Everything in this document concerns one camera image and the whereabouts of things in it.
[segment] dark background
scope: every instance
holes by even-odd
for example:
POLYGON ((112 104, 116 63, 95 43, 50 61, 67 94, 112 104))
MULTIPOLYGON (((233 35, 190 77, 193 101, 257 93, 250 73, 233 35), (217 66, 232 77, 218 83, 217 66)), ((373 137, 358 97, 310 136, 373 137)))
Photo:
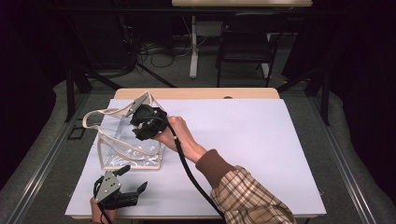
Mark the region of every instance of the dark background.
MULTIPOLYGON (((164 7, 170 6, 170 1, 162 2, 164 7)), ((350 16, 338 22, 306 20, 283 75, 297 77, 326 60, 331 61, 328 64, 331 90, 343 100, 352 144, 375 182, 395 203, 396 147, 392 140, 396 139, 393 131, 396 125, 393 110, 396 107, 393 87, 396 81, 396 6, 385 0, 316 0, 313 8, 342 10, 350 16), (332 51, 334 39, 338 40, 336 51, 332 51), (330 59, 329 52, 335 52, 330 59)), ((50 23, 55 21, 49 21, 32 0, 6 1, 1 6, 0 16, 0 83, 5 105, 1 114, 2 188, 49 119, 56 99, 52 88, 65 80, 69 66, 64 49, 57 45, 58 34, 67 39, 74 58, 88 66, 92 66, 92 56, 84 49, 94 46, 95 40, 81 43, 68 24, 57 23, 59 29, 50 29, 50 23)), ((74 18, 75 23, 78 20, 88 22, 83 17, 74 18)), ((113 35, 101 37, 111 39, 104 47, 115 45, 113 53, 116 56, 98 56, 95 60, 100 66, 123 67, 128 63, 129 50, 118 40, 120 27, 111 25, 115 18, 109 20, 100 24, 104 29, 111 29, 113 35)), ((147 19, 139 25, 142 35, 154 38, 157 35, 152 20, 147 19)), ((175 19, 163 18, 163 22, 175 28, 175 19)), ((165 35, 158 41, 172 45, 169 30, 166 32, 162 32, 165 35)))

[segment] desk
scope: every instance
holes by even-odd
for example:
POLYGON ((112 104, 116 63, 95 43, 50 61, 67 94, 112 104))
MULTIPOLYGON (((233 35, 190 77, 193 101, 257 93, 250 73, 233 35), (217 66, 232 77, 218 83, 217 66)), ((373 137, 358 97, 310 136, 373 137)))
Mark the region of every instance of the desk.
MULTIPOLYGON (((311 0, 172 0, 174 7, 311 7, 311 0)), ((192 54, 190 78, 197 78, 198 48, 197 48, 197 21, 192 16, 191 39, 192 54)), ((268 65, 262 64, 264 74, 267 74, 268 65)))
MULTIPOLYGON (((168 114, 183 116, 195 139, 204 147, 216 148, 226 161, 246 167, 287 204, 296 217, 326 214, 289 112, 275 89, 120 89, 109 107, 127 105, 131 103, 128 98, 135 98, 144 91, 150 91, 168 114), (225 96, 233 99, 223 100, 225 96), (261 120, 247 122, 247 118, 261 120), (262 133, 244 134, 249 131, 244 126, 261 129, 262 133), (220 141, 219 136, 228 140, 220 141)), ((191 162, 188 164, 198 183, 209 192, 204 176, 191 162)), ((65 212, 67 216, 90 218, 88 199, 92 196, 94 181, 103 174, 95 141, 65 212)), ((148 181, 148 188, 140 195, 137 206, 120 209, 119 217, 219 218, 188 179, 178 155, 169 149, 163 153, 160 170, 132 170, 120 176, 119 181, 122 192, 135 191, 148 181)))

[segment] person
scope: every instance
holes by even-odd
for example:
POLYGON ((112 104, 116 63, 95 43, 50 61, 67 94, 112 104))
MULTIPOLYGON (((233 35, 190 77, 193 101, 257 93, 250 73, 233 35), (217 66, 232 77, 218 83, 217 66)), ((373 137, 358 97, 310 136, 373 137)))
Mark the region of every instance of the person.
MULTIPOLYGON (((195 163, 195 167, 212 187, 210 197, 224 213, 227 224, 296 223, 289 208, 245 168, 239 165, 232 166, 215 149, 206 150, 198 144, 182 117, 168 117, 168 121, 177 134, 186 159, 195 163)), ((157 134, 154 139, 177 151, 174 136, 169 128, 157 134)), ((115 218, 114 211, 108 212, 115 218)), ((93 223, 101 223, 100 216, 101 214, 92 209, 92 221, 95 221, 93 223)))

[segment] plaid shirt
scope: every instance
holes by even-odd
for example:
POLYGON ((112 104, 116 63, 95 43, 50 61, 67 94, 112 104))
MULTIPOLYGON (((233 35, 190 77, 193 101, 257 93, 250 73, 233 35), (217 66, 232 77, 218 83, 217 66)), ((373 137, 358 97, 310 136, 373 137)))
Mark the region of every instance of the plaid shirt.
POLYGON ((241 166, 235 166, 211 192, 227 224, 296 223, 289 208, 241 166))

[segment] gray floor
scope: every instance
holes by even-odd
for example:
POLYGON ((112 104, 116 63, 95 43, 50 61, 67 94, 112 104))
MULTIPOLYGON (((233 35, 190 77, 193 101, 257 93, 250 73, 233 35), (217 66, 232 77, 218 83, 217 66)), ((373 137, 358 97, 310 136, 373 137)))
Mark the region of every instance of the gray floor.
MULTIPOLYGON (((276 68, 270 86, 284 83, 280 75, 287 60, 292 37, 284 37, 276 58, 276 68)), ((161 77, 178 87, 215 87, 216 40, 207 39, 200 46, 198 78, 190 79, 190 57, 176 57, 165 68, 153 66, 149 60, 145 65, 161 77)), ((161 54, 152 58, 154 64, 170 62, 161 54)), ((254 67, 229 65, 225 76, 257 74, 254 67)), ((133 71, 113 81, 125 87, 166 87, 147 73, 133 71)), ((94 91, 81 95, 77 91, 78 114, 69 123, 66 116, 65 83, 55 87, 57 103, 52 116, 38 136, 20 167, 0 192, 0 223, 87 223, 64 216, 69 196, 77 184, 95 132, 85 132, 83 140, 68 140, 67 135, 80 118, 94 109, 106 108, 114 91, 102 83, 91 80, 94 91)), ((223 85, 251 86, 258 82, 224 80, 223 85)), ((300 83, 281 93, 293 124, 302 143, 305 156, 311 167, 318 187, 323 190, 323 202, 328 214, 316 217, 310 223, 396 223, 396 209, 389 198, 378 188, 364 164, 359 160, 349 140, 342 102, 331 94, 329 119, 331 126, 323 125, 318 117, 317 98, 306 98, 302 94, 306 83, 300 83)), ((119 220, 118 223, 130 223, 119 220)))

